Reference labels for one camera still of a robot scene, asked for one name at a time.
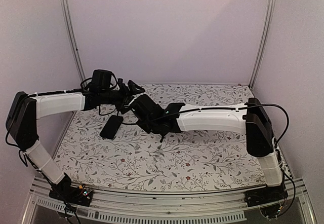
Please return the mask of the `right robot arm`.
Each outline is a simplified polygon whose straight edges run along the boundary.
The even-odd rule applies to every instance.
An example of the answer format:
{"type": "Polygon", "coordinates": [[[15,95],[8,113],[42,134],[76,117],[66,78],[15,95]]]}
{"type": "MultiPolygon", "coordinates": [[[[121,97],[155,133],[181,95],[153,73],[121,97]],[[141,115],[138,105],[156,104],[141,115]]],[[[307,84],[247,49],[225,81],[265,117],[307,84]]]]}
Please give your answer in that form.
{"type": "Polygon", "coordinates": [[[199,106],[170,103],[162,108],[144,94],[128,105],[138,119],[137,125],[146,133],[165,137],[168,133],[195,130],[229,131],[246,136],[247,152],[256,157],[264,173],[267,187],[262,198],[272,202],[281,194],[284,175],[275,153],[276,139],[272,122],[257,98],[229,106],[199,106]]]}

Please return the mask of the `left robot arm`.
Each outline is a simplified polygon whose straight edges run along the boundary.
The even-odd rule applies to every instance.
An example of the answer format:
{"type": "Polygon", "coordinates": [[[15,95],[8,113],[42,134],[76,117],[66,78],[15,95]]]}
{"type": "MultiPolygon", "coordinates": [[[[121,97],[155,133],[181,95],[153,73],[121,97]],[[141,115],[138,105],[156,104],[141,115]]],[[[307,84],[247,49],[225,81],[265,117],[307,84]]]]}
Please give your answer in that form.
{"type": "Polygon", "coordinates": [[[55,191],[63,200],[70,201],[75,197],[75,189],[65,182],[70,181],[69,177],[40,143],[37,121],[60,113],[92,110],[105,104],[113,105],[122,112],[134,95],[144,91],[133,81],[125,84],[121,79],[115,85],[91,81],[85,87],[73,90],[35,94],[20,91],[15,95],[7,116],[6,137],[12,137],[13,146],[19,148],[37,170],[56,184],[55,191]]]}

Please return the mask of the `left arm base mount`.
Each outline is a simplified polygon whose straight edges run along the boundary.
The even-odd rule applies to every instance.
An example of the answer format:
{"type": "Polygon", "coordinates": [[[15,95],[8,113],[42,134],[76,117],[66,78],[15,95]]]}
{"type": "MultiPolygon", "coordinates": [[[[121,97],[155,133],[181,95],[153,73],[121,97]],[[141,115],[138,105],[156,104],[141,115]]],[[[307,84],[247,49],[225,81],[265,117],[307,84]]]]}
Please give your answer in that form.
{"type": "Polygon", "coordinates": [[[66,182],[54,184],[49,192],[49,197],[70,204],[89,207],[93,198],[93,191],[91,188],[85,187],[84,184],[72,186],[69,182],[66,182]]]}

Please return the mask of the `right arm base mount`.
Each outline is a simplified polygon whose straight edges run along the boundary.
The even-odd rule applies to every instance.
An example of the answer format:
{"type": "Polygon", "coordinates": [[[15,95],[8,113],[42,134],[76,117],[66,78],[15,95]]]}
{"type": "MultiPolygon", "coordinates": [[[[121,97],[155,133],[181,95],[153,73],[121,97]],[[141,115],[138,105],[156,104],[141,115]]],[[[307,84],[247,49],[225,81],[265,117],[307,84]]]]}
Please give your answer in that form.
{"type": "Polygon", "coordinates": [[[248,207],[261,206],[274,202],[273,205],[267,205],[260,208],[261,214],[267,219],[278,218],[284,214],[284,207],[287,204],[288,192],[286,186],[266,186],[264,188],[249,190],[245,192],[244,201],[248,207]]]}

